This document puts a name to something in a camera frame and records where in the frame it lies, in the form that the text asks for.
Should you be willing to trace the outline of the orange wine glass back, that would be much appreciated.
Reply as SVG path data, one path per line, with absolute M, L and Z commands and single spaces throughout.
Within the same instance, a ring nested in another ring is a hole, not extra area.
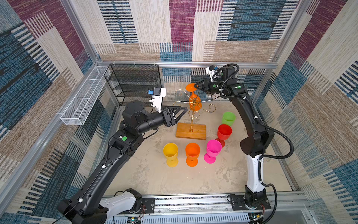
M 189 96 L 189 105 L 190 110 L 193 112 L 199 111 L 201 109 L 202 103 L 200 97 L 195 94 L 195 91 L 197 91 L 197 88 L 195 88 L 194 83 L 190 83 L 186 86 L 186 90 L 190 93 Z

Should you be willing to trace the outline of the orange wine glass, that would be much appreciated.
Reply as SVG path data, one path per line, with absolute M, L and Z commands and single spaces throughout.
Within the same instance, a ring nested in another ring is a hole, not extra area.
M 189 143 L 186 148 L 186 163 L 189 167 L 195 167 L 198 164 L 198 157 L 200 155 L 200 147 L 196 143 Z
M 195 91 L 197 91 L 197 88 L 195 88 L 194 83 L 190 83 L 186 86 L 186 90 L 190 93 L 189 96 L 189 105 L 190 110 L 193 112 L 199 111 L 201 109 L 202 103 L 200 97 L 195 94 Z

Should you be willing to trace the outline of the yellow wine glass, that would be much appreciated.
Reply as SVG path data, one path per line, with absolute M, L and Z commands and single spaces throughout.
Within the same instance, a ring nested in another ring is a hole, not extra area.
M 178 165 L 178 146 L 174 143 L 168 143 L 163 148 L 163 154 L 166 158 L 167 166 L 174 168 Z

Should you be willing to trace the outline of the green wine glass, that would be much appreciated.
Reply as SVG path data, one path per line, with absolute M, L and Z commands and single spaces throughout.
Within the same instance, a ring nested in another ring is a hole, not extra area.
M 224 112 L 222 115 L 222 124 L 232 126 L 236 120 L 236 115 L 232 112 Z

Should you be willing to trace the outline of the magenta wine glass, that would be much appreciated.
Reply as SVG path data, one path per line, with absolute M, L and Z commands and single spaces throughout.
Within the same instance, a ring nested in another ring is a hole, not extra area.
M 204 161 L 208 164 L 213 164 L 216 157 L 220 154 L 222 145 L 218 140 L 210 140 L 207 143 L 207 152 L 204 155 Z

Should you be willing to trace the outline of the red wine glass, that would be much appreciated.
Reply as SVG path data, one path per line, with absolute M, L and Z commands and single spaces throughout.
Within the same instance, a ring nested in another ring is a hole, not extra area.
M 231 136 L 232 132 L 232 128 L 229 125 L 221 124 L 218 127 L 216 140 L 222 147 L 225 147 L 225 141 Z

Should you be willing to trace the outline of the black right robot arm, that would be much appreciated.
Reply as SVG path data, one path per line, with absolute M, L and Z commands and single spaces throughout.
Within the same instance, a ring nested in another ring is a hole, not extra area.
M 253 210 L 267 201 L 265 188 L 268 185 L 263 182 L 263 160 L 265 158 L 287 159 L 292 156 L 294 145 L 285 134 L 263 123 L 246 87 L 236 81 L 239 70 L 239 65 L 235 63 L 226 64 L 221 68 L 211 65 L 206 68 L 206 74 L 210 78 L 204 79 L 194 86 L 207 94 L 216 94 L 218 97 L 228 99 L 241 116 L 248 135 L 240 142 L 240 147 L 247 156 L 248 165 L 244 202 L 248 209 Z M 275 134 L 283 137 L 289 144 L 290 150 L 283 156 L 265 153 Z

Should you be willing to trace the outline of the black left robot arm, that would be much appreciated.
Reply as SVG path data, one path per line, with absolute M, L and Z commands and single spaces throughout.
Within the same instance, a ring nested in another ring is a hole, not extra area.
M 164 106 L 161 112 L 150 113 L 141 101 L 128 103 L 120 128 L 109 140 L 100 164 L 71 199 L 58 204 L 58 211 L 73 224 L 103 224 L 122 212 L 141 212 L 144 209 L 142 196 L 133 189 L 110 199 L 103 199 L 103 195 L 120 169 L 144 142 L 143 133 L 162 125 L 174 126 L 186 112 L 187 107 Z

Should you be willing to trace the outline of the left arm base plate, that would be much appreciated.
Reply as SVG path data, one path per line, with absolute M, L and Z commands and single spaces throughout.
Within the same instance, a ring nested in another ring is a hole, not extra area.
M 135 214 L 152 214 L 155 209 L 155 198 L 154 197 L 145 197 L 137 199 L 134 204 L 134 212 Z

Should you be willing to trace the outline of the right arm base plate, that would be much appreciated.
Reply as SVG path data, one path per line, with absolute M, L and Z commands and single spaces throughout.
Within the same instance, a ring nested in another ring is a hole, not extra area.
M 251 196 L 244 194 L 229 194 L 228 202 L 231 204 L 233 211 L 248 210 L 270 210 L 271 204 L 266 196 Z

